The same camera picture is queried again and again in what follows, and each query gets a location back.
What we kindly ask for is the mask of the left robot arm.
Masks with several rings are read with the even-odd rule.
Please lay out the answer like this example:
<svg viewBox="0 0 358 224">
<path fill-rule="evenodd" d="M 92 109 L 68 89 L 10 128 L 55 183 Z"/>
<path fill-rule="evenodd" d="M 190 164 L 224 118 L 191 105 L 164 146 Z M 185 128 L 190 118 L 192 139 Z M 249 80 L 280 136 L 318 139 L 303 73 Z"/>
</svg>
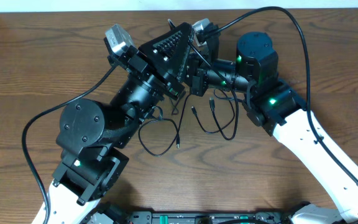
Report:
<svg viewBox="0 0 358 224">
<path fill-rule="evenodd" d="M 109 103 L 82 93 L 59 105 L 61 161 L 50 187 L 41 190 L 35 223 L 79 223 L 97 206 L 128 162 L 122 149 L 161 101 L 183 92 L 193 36 L 192 26 L 182 23 L 136 47 L 118 24 L 105 32 L 109 64 L 128 78 Z"/>
</svg>

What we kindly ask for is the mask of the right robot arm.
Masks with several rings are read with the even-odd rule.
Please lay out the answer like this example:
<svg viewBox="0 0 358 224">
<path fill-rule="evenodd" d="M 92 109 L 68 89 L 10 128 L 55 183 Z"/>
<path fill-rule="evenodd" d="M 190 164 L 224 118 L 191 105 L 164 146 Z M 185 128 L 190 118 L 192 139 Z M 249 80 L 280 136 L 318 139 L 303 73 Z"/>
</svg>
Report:
<svg viewBox="0 0 358 224">
<path fill-rule="evenodd" d="M 262 32 L 240 37 L 236 60 L 216 56 L 216 40 L 206 55 L 192 53 L 186 82 L 196 95 L 207 88 L 244 94 L 248 118 L 283 144 L 306 166 L 335 204 L 334 209 L 305 202 L 282 217 L 283 223 L 358 223 L 358 165 L 321 127 L 307 102 L 279 79 L 278 54 Z"/>
</svg>

